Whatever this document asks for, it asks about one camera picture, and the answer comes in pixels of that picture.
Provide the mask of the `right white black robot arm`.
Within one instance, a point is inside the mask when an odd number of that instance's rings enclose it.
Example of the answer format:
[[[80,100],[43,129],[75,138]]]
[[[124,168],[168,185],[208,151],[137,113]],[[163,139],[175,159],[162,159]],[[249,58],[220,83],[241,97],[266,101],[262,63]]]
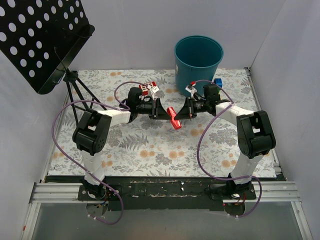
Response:
[[[230,96],[222,99],[220,93],[225,90],[215,83],[207,82],[203,86],[204,95],[199,95],[196,84],[194,81],[186,86],[189,96],[175,120],[193,119],[198,113],[209,113],[214,121],[222,118],[236,126],[240,150],[236,165],[226,178],[206,172],[207,176],[219,181],[210,185],[207,191],[211,195],[232,199],[244,197],[252,189],[253,173],[258,163],[276,146],[268,114],[263,110],[251,111],[238,107]]]

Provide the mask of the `teal plastic trash bin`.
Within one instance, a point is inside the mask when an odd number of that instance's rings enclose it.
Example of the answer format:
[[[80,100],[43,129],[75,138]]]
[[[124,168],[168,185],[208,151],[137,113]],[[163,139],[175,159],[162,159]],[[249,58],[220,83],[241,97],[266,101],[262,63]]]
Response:
[[[202,35],[192,35],[180,39],[174,47],[175,84],[179,93],[189,97],[186,86],[195,85],[197,93],[204,94],[206,81],[212,81],[218,65],[224,57],[223,47],[216,40]]]

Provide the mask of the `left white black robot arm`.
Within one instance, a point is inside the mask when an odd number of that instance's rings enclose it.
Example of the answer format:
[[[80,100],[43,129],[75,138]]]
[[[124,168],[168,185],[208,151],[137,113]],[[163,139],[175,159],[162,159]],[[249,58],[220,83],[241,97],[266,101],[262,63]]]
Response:
[[[72,140],[80,150],[86,169],[82,184],[88,195],[95,200],[106,196],[106,187],[101,183],[105,178],[101,161],[110,127],[131,123],[138,115],[148,115],[154,120],[170,120],[161,100],[156,97],[157,86],[132,87],[126,99],[110,110],[87,108],[73,132]]]

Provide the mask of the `red plastic trash bag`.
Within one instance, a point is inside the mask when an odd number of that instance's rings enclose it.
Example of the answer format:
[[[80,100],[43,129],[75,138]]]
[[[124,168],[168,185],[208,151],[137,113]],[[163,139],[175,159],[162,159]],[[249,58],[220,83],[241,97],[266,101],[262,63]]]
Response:
[[[179,130],[182,128],[181,122],[179,120],[175,120],[177,115],[176,111],[172,106],[168,107],[166,110],[167,114],[170,116],[170,123],[175,130]]]

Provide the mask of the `floral patterned table mat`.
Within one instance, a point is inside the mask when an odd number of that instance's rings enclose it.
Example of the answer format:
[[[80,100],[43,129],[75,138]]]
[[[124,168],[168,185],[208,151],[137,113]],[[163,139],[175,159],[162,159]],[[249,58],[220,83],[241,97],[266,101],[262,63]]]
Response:
[[[98,99],[117,106],[114,90],[123,82],[155,82],[162,106],[178,111],[185,102],[175,85],[175,70],[80,70],[80,80]],[[236,106],[257,111],[251,83],[244,69],[218,69],[223,89]],[[206,126],[213,119],[208,113],[198,113],[191,120],[181,120],[182,128],[175,130],[169,121],[151,120],[139,115],[133,122],[111,127],[101,151],[101,163],[107,176],[206,177],[197,162],[197,146]],[[60,147],[74,160],[83,164],[81,152],[72,141],[76,127],[72,107],[65,110],[56,138]],[[204,169],[217,177],[227,177],[235,167],[240,150],[237,128],[218,118],[206,132],[200,146],[200,162]],[[255,168],[258,178],[276,178],[276,164],[270,151]],[[82,176],[84,171],[66,158],[57,148],[51,155],[49,176]]]

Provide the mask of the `aluminium frame rail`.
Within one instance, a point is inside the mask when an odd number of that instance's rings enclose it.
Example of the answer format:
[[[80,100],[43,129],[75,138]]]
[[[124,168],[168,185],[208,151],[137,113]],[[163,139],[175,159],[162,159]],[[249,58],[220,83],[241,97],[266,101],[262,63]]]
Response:
[[[126,99],[131,88],[147,82],[125,81],[114,99]],[[85,108],[73,108],[75,125]],[[245,196],[212,195],[219,184],[201,164],[201,134],[196,159],[206,176],[114,176],[101,182],[105,195],[91,198],[82,181],[86,169],[57,142],[65,110],[53,129],[55,149],[84,171],[77,176],[47,176],[36,184],[22,235],[25,240],[310,240],[297,186],[292,181],[268,181],[253,172]]]

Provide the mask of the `colourful toy block car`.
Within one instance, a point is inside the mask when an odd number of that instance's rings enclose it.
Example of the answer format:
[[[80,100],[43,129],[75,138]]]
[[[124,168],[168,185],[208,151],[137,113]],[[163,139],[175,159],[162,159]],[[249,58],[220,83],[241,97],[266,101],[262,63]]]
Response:
[[[218,93],[219,93],[220,90],[221,90],[222,87],[223,87],[222,79],[221,79],[221,78],[215,78],[215,79],[213,80],[213,82],[217,85],[217,91],[218,91]]]

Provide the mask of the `red white window toy block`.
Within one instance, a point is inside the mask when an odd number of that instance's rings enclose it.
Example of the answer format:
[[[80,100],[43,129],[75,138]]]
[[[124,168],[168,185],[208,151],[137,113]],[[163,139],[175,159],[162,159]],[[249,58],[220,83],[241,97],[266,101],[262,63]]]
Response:
[[[142,90],[142,95],[146,96],[149,94],[149,90],[153,87],[156,87],[156,83],[154,81],[143,83],[139,85],[139,88]]]

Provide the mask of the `black perforated music stand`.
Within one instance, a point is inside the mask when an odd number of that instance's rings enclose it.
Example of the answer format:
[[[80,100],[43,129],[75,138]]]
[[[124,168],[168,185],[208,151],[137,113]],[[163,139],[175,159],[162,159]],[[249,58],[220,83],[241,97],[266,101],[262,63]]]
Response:
[[[0,49],[40,95],[64,81],[69,94],[75,88],[84,98],[69,66],[94,31],[79,0],[0,2]]]

